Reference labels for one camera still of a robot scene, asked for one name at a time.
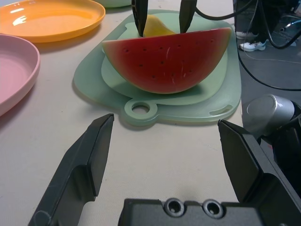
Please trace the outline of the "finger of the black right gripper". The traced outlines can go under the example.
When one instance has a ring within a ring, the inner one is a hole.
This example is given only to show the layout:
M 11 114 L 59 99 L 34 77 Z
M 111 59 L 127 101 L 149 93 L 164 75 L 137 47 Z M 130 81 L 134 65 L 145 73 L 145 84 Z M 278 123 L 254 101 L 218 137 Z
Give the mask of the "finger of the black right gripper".
M 148 0 L 131 0 L 131 7 L 138 34 L 142 37 L 148 15 Z
M 180 32 L 187 32 L 196 11 L 197 0 L 181 0 L 179 25 Z

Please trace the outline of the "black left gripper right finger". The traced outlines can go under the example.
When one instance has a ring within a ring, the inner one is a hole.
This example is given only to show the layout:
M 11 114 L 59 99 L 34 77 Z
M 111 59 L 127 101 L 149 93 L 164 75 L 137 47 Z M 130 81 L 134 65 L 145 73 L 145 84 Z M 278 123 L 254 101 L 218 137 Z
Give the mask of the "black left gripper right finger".
M 223 203 L 227 226 L 299 226 L 301 199 L 277 164 L 244 128 L 218 122 L 226 171 L 238 199 Z

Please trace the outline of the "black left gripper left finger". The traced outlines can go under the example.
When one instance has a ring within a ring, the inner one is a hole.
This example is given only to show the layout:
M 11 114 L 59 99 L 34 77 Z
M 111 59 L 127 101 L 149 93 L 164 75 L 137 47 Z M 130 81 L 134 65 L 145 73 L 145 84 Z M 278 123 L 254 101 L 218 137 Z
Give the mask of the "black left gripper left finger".
M 93 120 L 67 150 L 29 225 L 78 225 L 85 204 L 99 195 L 113 122 L 112 113 Z

